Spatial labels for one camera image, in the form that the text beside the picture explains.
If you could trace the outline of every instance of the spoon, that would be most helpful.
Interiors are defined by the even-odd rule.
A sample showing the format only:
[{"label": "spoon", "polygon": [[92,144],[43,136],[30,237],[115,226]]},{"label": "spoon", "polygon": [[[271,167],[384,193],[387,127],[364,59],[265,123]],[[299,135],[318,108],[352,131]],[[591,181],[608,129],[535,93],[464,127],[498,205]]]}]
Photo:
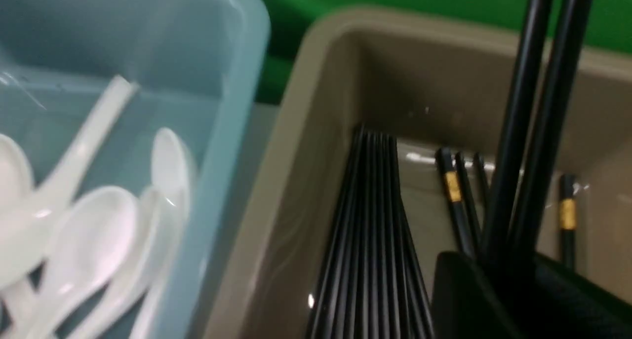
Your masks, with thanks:
[{"label": "spoon", "polygon": [[106,186],[83,196],[59,221],[30,317],[12,338],[41,339],[105,285],[129,253],[136,235],[138,200]]},{"label": "spoon", "polygon": [[138,85],[115,77],[40,188],[2,212],[0,289],[41,263],[59,215],[68,208],[106,135],[137,89]]},{"label": "spoon", "polygon": [[162,267],[170,230],[173,206],[154,187],[140,196],[140,218],[136,242],[110,281],[97,307],[73,330],[69,339],[98,338],[138,301]]},{"label": "spoon", "polygon": [[[27,156],[10,137],[0,134],[0,211],[33,191],[33,170]],[[14,323],[20,323],[34,307],[36,292],[28,278],[0,291],[0,297]]]},{"label": "spoon", "polygon": [[145,294],[129,339],[151,337],[156,311],[187,226],[192,193],[197,181],[196,161],[187,145],[169,128],[161,128],[156,133],[152,149],[151,177],[152,184],[176,207],[177,213],[172,224],[173,234],[167,256],[156,280]]}]

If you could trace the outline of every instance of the gold band on chopstick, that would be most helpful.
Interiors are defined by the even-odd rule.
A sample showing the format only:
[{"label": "gold band on chopstick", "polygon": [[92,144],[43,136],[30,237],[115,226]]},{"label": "gold band on chopstick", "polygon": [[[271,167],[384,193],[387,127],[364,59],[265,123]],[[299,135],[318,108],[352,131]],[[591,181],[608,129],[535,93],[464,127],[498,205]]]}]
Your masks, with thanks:
[{"label": "gold band on chopstick", "polygon": [[559,203],[559,226],[564,230],[575,230],[577,227],[574,199],[563,199]]},{"label": "gold band on chopstick", "polygon": [[461,200],[461,189],[456,172],[445,173],[445,184],[447,184],[447,193],[449,193],[451,202],[459,202]]}]

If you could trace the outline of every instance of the black chopstick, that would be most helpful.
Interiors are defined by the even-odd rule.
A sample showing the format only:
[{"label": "black chopstick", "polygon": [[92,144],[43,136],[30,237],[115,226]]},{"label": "black chopstick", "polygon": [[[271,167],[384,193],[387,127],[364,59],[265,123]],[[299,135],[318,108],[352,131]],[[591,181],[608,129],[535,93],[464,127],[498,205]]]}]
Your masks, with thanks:
[{"label": "black chopstick", "polygon": [[343,229],[341,233],[341,244],[338,247],[338,252],[334,258],[333,273],[330,278],[327,290],[325,292],[325,303],[327,306],[326,316],[322,324],[321,329],[317,329],[318,332],[322,331],[323,338],[332,337],[334,333],[334,326],[336,325],[336,309],[338,308],[338,301],[344,301],[339,295],[341,287],[343,287],[343,277],[345,276],[345,254],[348,253],[350,242],[350,235],[353,228],[353,211],[355,205],[355,197],[357,188],[355,187],[357,177],[352,179],[352,188],[348,199],[345,202],[345,210],[343,211]]},{"label": "black chopstick", "polygon": [[346,308],[346,320],[345,320],[345,329],[343,338],[355,338],[356,330],[358,327],[357,323],[357,309],[358,303],[358,279],[360,275],[360,243],[362,241],[362,227],[366,222],[361,217],[363,211],[363,204],[360,201],[361,197],[363,197],[363,193],[357,196],[357,204],[356,204],[356,216],[355,224],[354,224],[354,236],[352,242],[352,254],[351,254],[351,263],[350,263],[350,279],[348,283],[347,289],[347,308]]},{"label": "black chopstick", "polygon": [[393,212],[395,218],[393,219],[393,225],[395,226],[395,249],[397,256],[397,282],[399,283],[399,314],[402,327],[402,336],[408,338],[411,335],[410,326],[410,308],[409,308],[409,294],[408,294],[408,278],[406,276],[407,261],[406,261],[406,245],[405,245],[405,232],[402,227],[402,215],[404,208],[401,206],[401,191],[399,184],[399,163],[397,159],[397,139],[391,137],[390,152],[391,157],[391,174],[393,176],[393,191],[392,202]]},{"label": "black chopstick", "polygon": [[360,278],[360,292],[361,297],[358,301],[359,305],[359,315],[360,320],[358,321],[358,330],[359,337],[362,339],[369,339],[369,310],[370,310],[370,262],[369,262],[369,251],[370,251],[370,176],[372,171],[372,155],[370,153],[370,145],[371,139],[370,137],[365,138],[365,144],[363,146],[363,168],[361,170],[361,175],[363,175],[363,180],[361,180],[362,191],[364,197],[364,202],[361,203],[362,208],[362,219],[361,219],[361,245],[359,251],[361,253],[361,278]]},{"label": "black chopstick", "polygon": [[386,215],[386,244],[387,244],[387,266],[388,266],[388,281],[389,281],[389,313],[391,315],[391,337],[402,337],[402,323],[403,318],[401,313],[400,299],[401,299],[401,286],[399,281],[401,276],[397,275],[399,268],[397,266],[398,256],[398,241],[399,235],[395,231],[396,218],[399,216],[399,204],[393,195],[395,194],[395,175],[393,175],[393,159],[391,157],[391,139],[389,135],[384,135],[384,145],[382,146],[382,159],[384,160],[384,214]]},{"label": "black chopstick", "polygon": [[501,269],[552,1],[529,0],[524,17],[480,242],[479,263],[491,277]]},{"label": "black chopstick", "polygon": [[574,196],[575,175],[559,178],[559,231],[562,264],[575,271],[575,228],[577,215]]},{"label": "black chopstick", "polygon": [[463,195],[463,202],[465,203],[465,211],[467,211],[468,214],[468,225],[470,226],[470,233],[472,234],[472,244],[474,245],[474,249],[478,249],[480,224],[478,223],[476,202],[474,202],[472,186],[470,186],[470,178],[468,177],[468,170],[465,168],[465,158],[462,152],[457,152],[454,155],[454,163],[456,164],[456,174],[459,177],[461,194]]},{"label": "black chopstick", "polygon": [[386,205],[384,202],[385,175],[384,175],[384,159],[381,157],[384,149],[384,135],[378,134],[377,138],[377,243],[378,243],[378,273],[379,273],[379,309],[380,309],[380,338],[388,339],[391,337],[391,312],[389,308],[389,265],[387,257],[386,243]]},{"label": "black chopstick", "polygon": [[472,241],[472,233],[468,226],[463,197],[459,188],[459,181],[452,166],[452,154],[449,148],[439,148],[435,154],[436,167],[443,185],[447,207],[452,220],[452,229],[459,251],[472,259],[476,259],[476,248]]},{"label": "black chopstick", "polygon": [[474,153],[474,159],[472,160],[473,168],[476,170],[476,177],[478,179],[478,191],[480,191],[481,198],[483,199],[483,206],[487,209],[487,202],[489,202],[489,182],[487,181],[487,173],[485,172],[485,159],[479,152]]},{"label": "black chopstick", "polygon": [[[555,31],[544,88],[529,144],[508,240],[507,270],[515,279],[524,278],[535,254],[547,192],[562,136],[566,109],[575,79],[578,59],[589,19],[592,0],[563,0]],[[512,281],[519,293],[520,281]]]},{"label": "black chopstick", "polygon": [[369,153],[370,153],[370,337],[371,338],[379,338],[380,337],[380,304],[379,304],[379,261],[378,261],[378,220],[377,220],[377,157],[376,157],[376,148],[377,148],[377,136],[375,134],[371,134],[371,139],[369,143]]},{"label": "black chopstick", "polygon": [[347,212],[348,199],[351,197],[352,189],[357,179],[357,169],[359,164],[359,149],[363,138],[365,137],[365,131],[363,127],[360,127],[354,135],[352,146],[349,152],[347,160],[347,166],[345,169],[345,175],[343,176],[343,184],[341,186],[340,195],[338,197],[338,204],[336,206],[336,213],[332,224],[332,235],[329,238],[329,246],[327,247],[327,255],[323,262],[323,270],[316,287],[314,299],[316,301],[313,312],[310,316],[309,323],[309,337],[312,339],[319,338],[318,328],[320,322],[324,317],[323,312],[327,309],[329,285],[331,278],[333,277],[334,267],[336,267],[336,261],[339,260],[338,253],[341,245],[341,237],[343,237],[343,228],[347,224],[345,221],[345,214]]},{"label": "black chopstick", "polygon": [[[356,191],[353,193],[354,197],[352,197],[350,204],[349,219],[347,220],[347,222],[349,222],[349,229],[347,231],[347,236],[343,244],[343,265],[341,268],[338,287],[336,288],[336,284],[334,284],[334,293],[336,289],[338,290],[338,300],[332,301],[332,305],[336,303],[336,314],[333,322],[333,337],[338,339],[345,338],[345,326],[348,326],[348,322],[351,321],[350,312],[348,311],[348,305],[352,305],[352,307],[355,309],[355,301],[353,303],[348,303],[348,297],[349,294],[353,294],[355,292],[355,288],[352,288],[350,284],[350,277],[352,276],[350,272],[352,267],[352,252],[354,251],[354,235],[357,229],[356,210],[357,199],[359,198],[357,195],[357,191],[359,190],[356,188]],[[331,333],[325,331],[325,334],[327,334],[325,336],[326,338],[332,337]]]},{"label": "black chopstick", "polygon": [[417,251],[415,251],[415,243],[413,242],[413,234],[408,225],[406,211],[402,200],[399,200],[400,206],[400,225],[404,235],[404,250],[406,255],[406,276],[408,279],[408,298],[411,312],[411,326],[416,337],[421,339],[434,338],[434,324],[431,315],[431,305],[426,292],[422,269],[417,259]]}]

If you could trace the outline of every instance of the tan plastic bin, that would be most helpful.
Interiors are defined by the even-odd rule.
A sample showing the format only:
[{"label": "tan plastic bin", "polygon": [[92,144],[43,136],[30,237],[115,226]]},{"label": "tan plastic bin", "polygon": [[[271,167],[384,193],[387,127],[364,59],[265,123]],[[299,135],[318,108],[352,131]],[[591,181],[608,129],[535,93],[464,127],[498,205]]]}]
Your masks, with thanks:
[{"label": "tan plastic bin", "polygon": [[[455,247],[434,149],[448,145],[493,159],[517,40],[371,8],[318,22],[300,49],[212,316],[196,330],[213,339],[303,336],[360,122],[398,137],[402,198],[431,292],[436,255]],[[581,184],[578,271],[627,301],[631,98],[632,60],[585,49],[557,163]],[[553,258],[556,186],[539,242]]]}]

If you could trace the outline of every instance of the green background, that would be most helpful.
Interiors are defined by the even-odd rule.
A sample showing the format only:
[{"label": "green background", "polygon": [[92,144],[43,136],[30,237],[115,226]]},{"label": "green background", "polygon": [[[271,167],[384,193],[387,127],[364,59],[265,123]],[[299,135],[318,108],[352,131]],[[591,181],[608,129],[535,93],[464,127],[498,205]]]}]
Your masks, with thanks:
[{"label": "green background", "polygon": [[[282,98],[292,62],[309,26],[331,11],[350,4],[377,4],[456,20],[519,31],[527,0],[264,0],[272,36],[257,101],[277,104]],[[559,10],[555,0],[553,12]],[[552,15],[549,36],[556,14]],[[632,52],[632,0],[594,0],[587,45]]]}]

